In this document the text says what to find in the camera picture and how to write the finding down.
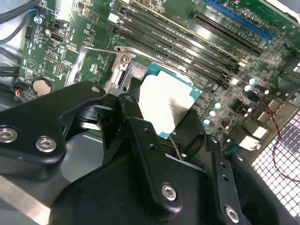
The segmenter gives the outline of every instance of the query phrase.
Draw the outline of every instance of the silver screw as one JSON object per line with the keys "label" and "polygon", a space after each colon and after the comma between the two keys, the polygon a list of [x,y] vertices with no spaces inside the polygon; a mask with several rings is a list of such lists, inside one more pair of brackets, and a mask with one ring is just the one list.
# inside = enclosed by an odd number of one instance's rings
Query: silver screw
{"label": "silver screw", "polygon": [[36,15],[36,16],[33,18],[33,21],[34,21],[36,24],[40,25],[40,24],[42,24],[43,19],[42,19],[39,15]]}
{"label": "silver screw", "polygon": [[134,100],[132,99],[132,97],[130,95],[126,95],[125,98],[129,102],[134,102]]}
{"label": "silver screw", "polygon": [[97,93],[100,92],[99,88],[96,88],[96,87],[92,87],[92,90],[93,90],[94,92],[97,92]]}
{"label": "silver screw", "polygon": [[211,140],[212,140],[214,143],[217,143],[217,142],[218,142],[218,140],[217,140],[215,137],[211,136],[210,138],[211,138]]}
{"label": "silver screw", "polygon": [[227,205],[225,207],[225,212],[226,212],[226,215],[231,219],[231,221],[233,221],[235,224],[239,223],[239,221],[240,221],[239,216],[231,206]]}
{"label": "silver screw", "polygon": [[0,128],[0,143],[11,143],[18,138],[18,132],[9,127]]}
{"label": "silver screw", "polygon": [[240,156],[239,154],[235,154],[236,158],[238,158],[240,161],[243,161],[242,156]]}
{"label": "silver screw", "polygon": [[42,152],[52,152],[56,149],[56,142],[50,137],[41,137],[36,142],[36,148]]}
{"label": "silver screw", "polygon": [[128,56],[124,56],[123,57],[123,62],[129,63],[130,62],[130,58]]}
{"label": "silver screw", "polygon": [[171,185],[164,184],[161,187],[161,191],[162,191],[164,197],[166,197],[166,199],[168,199],[170,201],[174,201],[176,199],[176,196],[177,196],[176,191]]}

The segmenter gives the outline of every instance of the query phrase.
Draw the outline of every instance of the blue pcie slot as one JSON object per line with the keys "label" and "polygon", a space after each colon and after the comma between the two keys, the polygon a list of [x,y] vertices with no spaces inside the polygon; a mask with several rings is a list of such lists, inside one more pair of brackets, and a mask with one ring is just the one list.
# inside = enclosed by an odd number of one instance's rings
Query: blue pcie slot
{"label": "blue pcie slot", "polygon": [[259,29],[256,26],[252,25],[247,20],[245,20],[243,18],[240,18],[238,15],[236,15],[232,11],[228,10],[227,8],[219,5],[215,1],[213,1],[213,0],[202,0],[202,1],[205,2],[206,4],[210,5],[210,6],[214,7],[215,9],[217,9],[218,11],[223,13],[224,15],[230,17],[231,19],[235,20],[236,22],[240,23],[241,25],[248,28],[249,30],[251,30],[255,34],[261,36],[262,38],[264,38],[268,41],[272,41],[274,39],[274,37],[272,37],[270,34],[266,33],[265,31],[263,31],[262,29]]}

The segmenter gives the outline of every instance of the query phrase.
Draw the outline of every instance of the blue wire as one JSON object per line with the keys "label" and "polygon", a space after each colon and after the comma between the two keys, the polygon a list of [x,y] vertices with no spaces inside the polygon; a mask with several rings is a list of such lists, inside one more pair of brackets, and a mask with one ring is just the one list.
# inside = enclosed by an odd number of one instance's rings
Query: blue wire
{"label": "blue wire", "polygon": [[30,12],[35,12],[36,10],[37,10],[37,9],[32,8],[32,9],[28,10],[27,13],[29,14]]}

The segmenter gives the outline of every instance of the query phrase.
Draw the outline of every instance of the red wire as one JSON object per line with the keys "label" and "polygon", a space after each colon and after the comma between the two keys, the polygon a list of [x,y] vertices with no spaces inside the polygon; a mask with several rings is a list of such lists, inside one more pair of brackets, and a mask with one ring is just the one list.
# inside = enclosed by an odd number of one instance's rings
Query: red wire
{"label": "red wire", "polygon": [[16,91],[15,91],[15,95],[19,98],[19,97],[21,96],[20,91],[19,91],[19,90],[16,90]]}
{"label": "red wire", "polygon": [[276,163],[276,150],[278,148],[278,144],[280,142],[280,140],[282,139],[281,137],[281,133],[280,133],[280,130],[279,130],[279,127],[278,127],[278,124],[277,124],[277,121],[274,117],[274,114],[272,112],[272,110],[270,109],[270,107],[263,101],[261,100],[261,103],[264,104],[267,108],[268,108],[268,111],[269,111],[269,114],[272,116],[272,121],[277,129],[277,134],[278,134],[278,139],[273,147],[273,151],[272,151],[272,158],[273,158],[273,163],[274,163],[274,167],[276,168],[276,170],[278,171],[279,175],[286,178],[286,179],[289,179],[291,181],[294,181],[294,182],[300,182],[300,180],[297,180],[297,179],[293,179],[291,178],[289,175],[287,175],[280,167],[277,166],[277,163]]}

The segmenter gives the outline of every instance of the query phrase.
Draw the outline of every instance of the motherboard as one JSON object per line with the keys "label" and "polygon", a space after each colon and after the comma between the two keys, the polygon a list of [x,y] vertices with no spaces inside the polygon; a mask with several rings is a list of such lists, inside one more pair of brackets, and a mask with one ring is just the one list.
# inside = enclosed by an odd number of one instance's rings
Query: motherboard
{"label": "motherboard", "polygon": [[42,0],[19,81],[27,100],[85,80],[126,91],[155,63],[202,91],[193,108],[224,149],[256,150],[271,121],[261,99],[274,113],[300,106],[299,89],[279,88],[298,82],[299,35],[264,0]]}

